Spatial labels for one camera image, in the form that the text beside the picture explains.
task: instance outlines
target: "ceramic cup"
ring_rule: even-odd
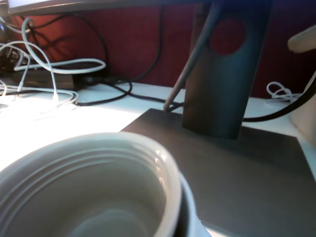
[[[193,237],[196,232],[192,192],[173,157],[138,134],[68,139],[0,172],[0,237]]]

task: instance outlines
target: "monitor stand base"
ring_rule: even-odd
[[[217,139],[181,119],[150,109],[123,131],[172,153],[206,226],[230,236],[316,236],[316,183],[295,137],[242,127],[237,140]]]

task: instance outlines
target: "black cable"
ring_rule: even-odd
[[[111,87],[113,87],[113,88],[115,88],[115,89],[117,89],[117,90],[119,90],[119,91],[121,91],[121,92],[128,93],[128,91],[126,91],[126,90],[124,90],[124,89],[118,87],[118,86],[115,85],[114,83],[104,83],[104,84],[105,84],[105,85],[108,85],[108,86],[111,86]],[[134,97],[134,98],[137,98],[137,99],[141,99],[141,100],[149,100],[149,101],[154,101],[154,102],[159,102],[159,103],[164,103],[164,102],[166,102],[166,100],[164,100],[164,99],[155,98],[155,97],[151,97],[151,96],[136,95],[136,94],[133,94],[133,93],[131,93],[131,92],[129,92],[128,95],[130,95],[130,96],[132,96],[132,97]],[[182,106],[183,106],[183,103],[173,102],[172,105],[173,105],[173,106],[170,107],[169,112],[174,111],[174,110],[176,110],[176,109],[182,107]]]
[[[33,93],[39,93],[38,90],[22,90],[22,91],[15,91],[15,92],[8,92],[5,95],[24,95],[24,94],[33,94]]]
[[[66,18],[66,17],[77,17],[78,19],[80,19],[81,21],[85,22],[94,32],[95,34],[97,35],[97,37],[99,38],[102,46],[103,46],[103,49],[104,49],[104,54],[105,54],[105,62],[106,63],[109,63],[109,54],[108,54],[108,48],[107,48],[107,45],[102,37],[102,35],[99,33],[99,31],[94,27],[94,25],[87,19],[85,18],[84,16],[81,16],[81,15],[78,15],[78,14],[65,14],[65,15],[61,15],[61,16],[58,16],[56,17],[55,19],[49,21],[49,22],[46,22],[42,25],[39,25],[39,26],[34,26],[34,27],[31,27],[29,24],[28,24],[28,27],[30,28],[30,31],[31,31],[31,34],[32,36],[34,37],[34,40],[36,40],[36,36],[35,36],[35,31],[34,29],[40,29],[40,28],[43,28],[43,27],[46,27],[46,26],[49,26],[53,23],[55,23],[56,21],[59,21],[63,18]],[[21,29],[21,27],[19,26],[16,26],[16,25],[13,25],[13,24],[10,24],[10,23],[5,23],[7,26],[11,26],[11,27],[15,27],[15,28],[18,28],[18,29]]]
[[[152,71],[152,69],[156,66],[158,60],[160,59],[161,56],[161,52],[162,52],[162,30],[163,30],[163,25],[162,25],[162,20],[163,20],[163,10],[164,7],[160,7],[160,11],[159,11],[159,26],[158,26],[158,49],[157,49],[157,53],[155,56],[154,61],[152,62],[152,64],[149,66],[149,68],[146,69],[146,71],[144,71],[142,74],[134,77],[133,79],[131,79],[132,82],[136,82],[136,81],[140,81],[141,79],[143,79],[145,76],[148,75],[148,73],[150,73]],[[125,83],[124,81],[118,81],[117,84],[123,84]]]
[[[78,19],[80,19],[81,21],[85,22],[94,32],[95,34],[97,35],[97,37],[99,38],[102,46],[103,46],[103,49],[104,49],[104,54],[105,54],[105,62],[108,64],[109,63],[109,54],[108,54],[108,48],[107,48],[107,45],[102,37],[102,35],[100,34],[100,32],[94,27],[94,25],[87,19],[85,18],[84,16],[81,16],[81,15],[78,15],[78,14],[65,14],[65,15],[61,15],[59,17],[56,17],[55,19],[49,21],[49,22],[46,22],[45,24],[42,24],[42,25],[39,25],[39,26],[35,26],[34,29],[40,29],[40,28],[43,28],[43,27],[46,27],[46,26],[49,26],[53,23],[55,23],[56,21],[59,21],[63,18],[66,18],[66,17],[76,17]]]
[[[23,16],[20,16],[20,18],[22,19],[22,21],[25,21],[25,18],[24,18]],[[32,37],[33,37],[33,39],[34,39],[34,43],[35,43],[37,46],[39,46],[39,41],[38,41],[38,39],[36,38],[36,34],[35,34],[34,28],[33,28],[29,23],[28,23],[27,25],[28,25],[28,28],[30,29],[31,35],[32,35]]]
[[[127,80],[128,84],[129,84],[129,90],[128,91],[124,91],[123,95],[117,96],[115,98],[112,99],[107,99],[107,100],[100,100],[100,101],[92,101],[92,102],[74,102],[75,105],[77,106],[92,106],[92,105],[99,105],[99,104],[105,104],[105,103],[109,103],[109,102],[113,102],[116,100],[120,100],[124,97],[126,97],[127,95],[129,95],[133,89],[133,84],[130,80]]]
[[[298,98],[296,101],[294,101],[292,104],[286,106],[284,109],[277,111],[270,115],[265,115],[261,117],[256,118],[244,118],[244,122],[263,122],[268,121],[272,119],[279,118],[281,116],[287,115],[290,112],[296,110],[297,108],[304,105],[306,102],[308,102],[314,95],[316,94],[316,80],[313,81],[311,86],[305,91],[305,93]]]

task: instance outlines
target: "red wall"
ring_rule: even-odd
[[[293,92],[303,91],[316,69],[316,53],[291,53],[287,40],[316,24],[315,9],[315,0],[275,0],[252,96],[267,97],[265,87],[274,80]],[[143,72],[156,55],[158,14],[159,8],[144,7],[99,10],[83,15],[102,33],[109,48],[111,70],[134,77]],[[174,85],[189,56],[193,14],[194,5],[165,7],[162,55],[142,82]],[[52,18],[54,16],[33,17],[36,25]],[[65,18],[39,31],[53,42],[56,49],[52,47],[49,51],[57,61],[79,57],[104,59],[98,38],[76,18]],[[225,43],[230,40],[233,40],[231,34]],[[45,41],[40,39],[40,43],[45,44]]]

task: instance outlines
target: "white desk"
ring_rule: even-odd
[[[171,88],[134,84],[133,93],[167,98]],[[182,90],[176,101],[184,100]],[[104,85],[99,85],[80,93],[81,101],[108,99],[120,95]],[[0,170],[20,157],[48,144],[88,133],[118,132],[138,118],[149,108],[162,109],[161,103],[125,97],[105,105],[81,107],[72,111],[57,113],[51,118],[33,120],[33,115],[51,106],[51,94],[27,96],[14,102],[0,114],[1,134]],[[256,117],[275,112],[278,108],[264,105],[262,99],[251,98],[246,117]],[[284,116],[267,122],[244,123],[244,126],[296,136],[316,178],[316,147],[313,147]],[[222,235],[210,231],[213,237]]]

